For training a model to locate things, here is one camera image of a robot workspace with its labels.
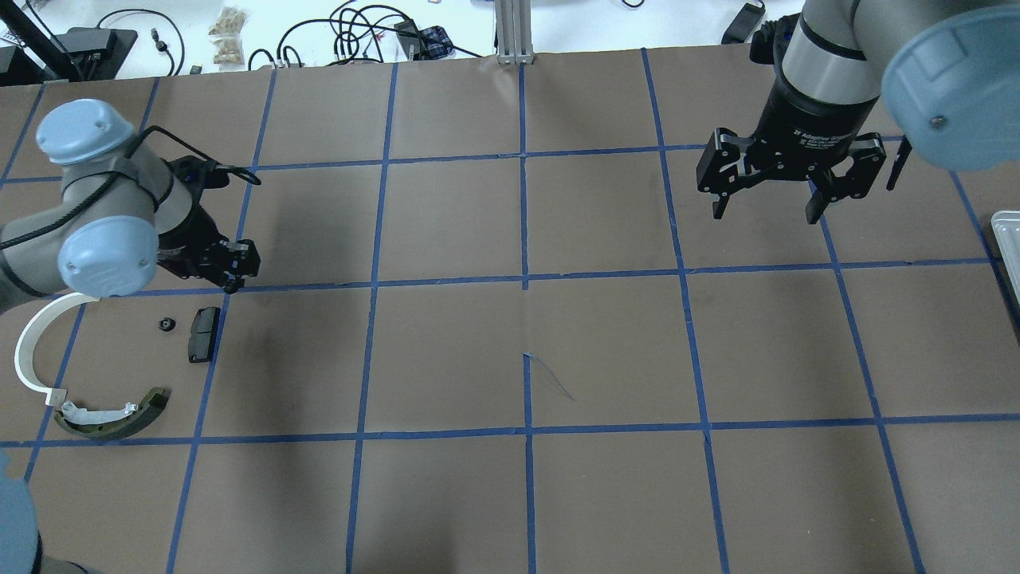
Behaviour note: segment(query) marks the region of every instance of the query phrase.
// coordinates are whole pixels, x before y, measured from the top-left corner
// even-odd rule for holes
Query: clear plastic bag
[[[223,6],[219,12],[219,17],[209,29],[209,36],[223,36],[230,34],[241,34],[241,29],[248,20],[248,12],[236,6]]]
[[[219,12],[219,17],[209,28],[209,37],[216,48],[212,63],[245,63],[241,29],[247,19],[248,12],[234,6],[224,6]]]
[[[245,63],[245,52],[241,46],[240,34],[226,34],[212,39],[216,52],[212,54],[212,63]]]

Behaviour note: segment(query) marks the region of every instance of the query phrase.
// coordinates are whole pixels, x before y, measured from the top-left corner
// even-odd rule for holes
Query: black electrical cord
[[[301,56],[293,46],[284,46],[284,61],[287,62],[288,67],[291,65],[291,60],[287,57],[287,50],[294,52],[294,57],[298,60],[298,67],[303,67],[305,65],[305,62],[301,61]]]
[[[53,31],[50,30],[50,27],[46,25],[46,21],[43,20],[43,18],[39,17],[39,12],[37,12],[36,8],[32,6],[32,0],[28,0],[24,3],[24,5],[29,7],[29,11],[32,12],[32,15],[36,16],[36,19],[39,20],[40,24],[42,24],[43,30],[45,30],[46,33],[50,35],[50,38],[52,38],[54,42],[56,42],[57,46],[60,47],[60,51],[62,51],[64,55],[67,56],[67,59],[70,60],[70,64],[74,66],[74,69],[78,70],[78,73],[82,75],[83,80],[85,80],[86,77],[85,74],[82,73],[82,68],[78,66],[78,62],[74,61],[74,58],[70,57],[70,52],[67,51],[67,46],[64,46],[63,42],[61,42],[60,39],[57,38],[57,35],[53,34]]]
[[[345,20],[344,14],[347,13],[347,12],[350,12],[351,16],[349,18],[349,21],[355,22],[355,20],[357,18],[361,18],[361,20],[362,20],[363,23],[370,24],[371,22],[369,22],[368,16],[365,15],[365,10],[367,10],[369,8],[372,8],[372,6],[366,6],[365,8],[361,8],[361,9],[343,8],[342,7],[342,9],[340,10],[340,17],[339,17],[339,19],[341,21],[344,21]],[[378,23],[382,19],[384,18],[379,18],[379,20],[376,21],[375,23]],[[376,54],[378,54],[378,59],[382,59],[382,48],[379,46],[378,35],[375,32],[375,28],[374,27],[369,27],[368,30],[362,32],[360,36],[355,36],[353,29],[354,29],[353,25],[348,25],[347,30],[345,30],[342,33],[340,33],[340,34],[337,35],[338,39],[344,38],[344,44],[341,45],[341,49],[340,49],[339,52],[337,51],[337,42],[333,43],[333,53],[337,56],[337,59],[340,60],[341,59],[341,57],[340,57],[341,55],[343,55],[344,58],[346,59],[348,51],[351,52],[351,57],[352,58],[353,57],[357,57],[358,53],[361,52],[361,40],[363,40],[364,38],[366,38],[369,35],[371,35],[371,38],[372,38],[371,39],[371,43],[375,46],[375,52],[376,52]],[[365,51],[362,53],[362,57],[367,56],[367,54],[368,54],[368,49],[365,48]]]
[[[348,10],[354,12],[351,21],[354,21],[353,20],[354,17],[360,16],[361,19],[363,19],[365,21],[365,23],[368,23],[368,17],[364,15],[364,10],[366,10],[368,8],[372,8],[372,7],[377,7],[377,6],[366,6],[365,8],[362,8],[361,10],[355,10],[354,8],[348,8]],[[337,36],[337,39],[333,43],[333,53],[337,57],[337,60],[339,62],[344,63],[345,61],[352,61],[353,58],[358,57],[358,53],[361,51],[361,40],[363,38],[365,38],[366,36],[368,36],[368,35],[371,35],[371,38],[372,38],[371,43],[372,43],[372,45],[375,46],[375,53],[378,55],[378,58],[371,58],[371,59],[377,59],[379,62],[381,62],[385,59],[382,57],[382,47],[379,45],[379,39],[378,39],[378,35],[375,33],[375,28],[378,27],[378,24],[382,20],[385,20],[387,18],[406,17],[407,14],[404,14],[403,12],[401,12],[400,10],[397,10],[395,8],[391,8],[390,6],[384,6],[384,7],[388,8],[390,10],[394,10],[395,12],[398,12],[398,13],[387,14],[387,15],[380,17],[379,19],[375,20],[375,22],[373,24],[371,24],[370,28],[366,32],[363,32],[361,34],[361,36],[354,36],[354,31],[350,30],[351,27],[348,27],[348,30],[345,30],[345,31],[341,32]],[[338,50],[338,44],[341,41],[343,41],[343,42],[346,43],[346,49],[345,49],[345,45],[341,44],[340,45],[340,49]],[[350,57],[347,57],[348,51],[350,51],[350,53],[351,53]],[[361,54],[361,57],[362,58],[367,58],[367,56],[368,56],[368,48],[365,48],[365,51]]]
[[[185,37],[184,35],[181,34],[181,29],[177,28],[177,24],[174,23],[172,19],[170,19],[170,16],[164,14],[163,12],[150,10],[148,8],[124,8],[122,10],[113,10],[112,12],[99,18],[99,21],[96,22],[96,28],[100,28],[103,24],[103,22],[106,21],[107,18],[114,16],[116,14],[123,14],[123,13],[153,14],[170,22],[170,25],[173,28],[173,32],[177,33],[177,40],[181,42],[181,61],[177,62],[177,67],[176,69],[173,70],[173,73],[170,73],[169,75],[176,75],[181,73],[181,68],[184,67],[185,65]]]
[[[354,0],[347,0],[346,2],[344,2],[343,4],[341,4],[340,6],[337,6],[337,8],[334,9],[334,11],[329,12],[329,17],[330,18],[337,17],[337,13],[338,12],[340,12],[341,10],[343,10],[349,4],[353,4],[353,3],[354,3]],[[340,35],[340,30],[338,30],[336,25],[334,25],[333,23],[330,23],[329,28],[333,29],[333,33],[334,34],[336,34],[338,36]]]
[[[354,58],[354,57],[352,57],[352,58],[347,58],[346,60],[340,60],[340,61],[329,62],[326,65],[327,66],[329,66],[329,65],[344,65],[344,64],[352,62],[352,61],[370,61],[370,62],[375,62],[375,63],[382,63],[382,60],[377,60],[375,58]]]
[[[265,57],[269,58],[269,63],[272,64],[272,67],[276,67],[276,60],[274,60],[272,58],[272,54],[269,53],[269,50],[266,50],[265,48],[259,48],[258,50],[255,50],[254,52],[252,52],[250,56],[248,56],[248,70],[249,71],[251,71],[251,68],[252,68],[252,61],[255,59],[255,56],[257,56],[259,54],[265,54]]]
[[[232,173],[237,177],[246,180],[252,185],[262,185],[262,180],[259,179],[258,176],[255,175],[255,173],[249,171],[244,167],[239,167],[237,165],[224,165],[222,163],[219,163],[218,161],[210,157],[208,154],[206,154],[204,151],[197,149],[195,146],[185,142],[181,138],[174,136],[173,134],[164,129],[163,127],[160,127],[159,125],[150,125],[146,127],[141,134],[132,138],[130,140],[131,143],[124,150],[124,157],[130,159],[133,155],[135,155],[135,152],[138,151],[138,148],[142,146],[142,143],[145,141],[145,139],[148,138],[150,135],[152,135],[154,132],[159,132],[160,134],[163,134],[164,136],[181,144],[186,149],[202,157],[203,159],[215,162],[216,163],[215,170],[217,171],[224,171],[226,173]],[[37,239],[48,232],[52,232],[62,227],[63,225],[67,224],[68,222],[73,220],[74,217],[81,215],[86,209],[88,209],[89,207],[94,205],[97,201],[102,199],[103,196],[110,191],[110,188],[113,187],[113,184],[116,181],[117,177],[121,175],[122,173],[120,173],[119,171],[111,171],[110,174],[106,177],[106,180],[103,181],[103,184],[100,185],[98,188],[96,188],[96,191],[89,194],[89,196],[83,199],[81,203],[71,207],[69,211],[58,217],[52,223],[43,225],[34,230],[30,230],[29,232],[19,234],[13,239],[8,239],[7,241],[0,242],[0,251],[3,251],[4,249],[9,249],[11,247],[20,245],[22,243],[27,243],[29,241],[32,241],[33,239]]]
[[[404,37],[414,37],[415,36],[414,34],[411,34],[408,31],[397,30],[395,28],[388,28],[388,27],[385,27],[385,25],[374,25],[374,24],[370,24],[370,23],[365,24],[365,23],[359,23],[359,22],[353,22],[353,21],[343,21],[343,20],[336,20],[336,19],[333,19],[333,18],[312,18],[312,19],[307,19],[307,20],[300,21],[300,22],[292,25],[290,29],[288,29],[288,31],[284,33],[283,38],[279,39],[279,44],[276,46],[276,53],[280,54],[283,52],[284,42],[287,40],[287,37],[290,36],[291,33],[294,32],[295,30],[297,30],[297,29],[299,29],[299,28],[301,28],[303,25],[307,25],[309,23],[324,23],[324,22],[346,23],[346,24],[351,25],[351,27],[353,27],[353,25],[360,25],[360,27],[364,27],[364,28],[368,28],[368,29],[373,29],[373,30],[381,30],[381,31],[385,31],[385,32],[396,32],[398,36],[404,36]],[[464,48],[461,48],[461,47],[456,46],[454,44],[447,43],[447,42],[441,42],[439,40],[435,40],[435,39],[431,39],[431,38],[424,38],[424,37],[421,36],[420,33],[417,34],[417,38],[418,38],[418,40],[421,40],[422,42],[427,42],[427,43],[431,43],[431,44],[438,44],[440,46],[445,46],[447,48],[453,48],[454,50],[458,50],[460,52],[464,52],[465,54],[467,54],[469,56],[474,56],[476,58],[482,57],[481,54],[476,54],[476,53],[474,53],[474,52],[472,52],[470,50],[465,50]]]

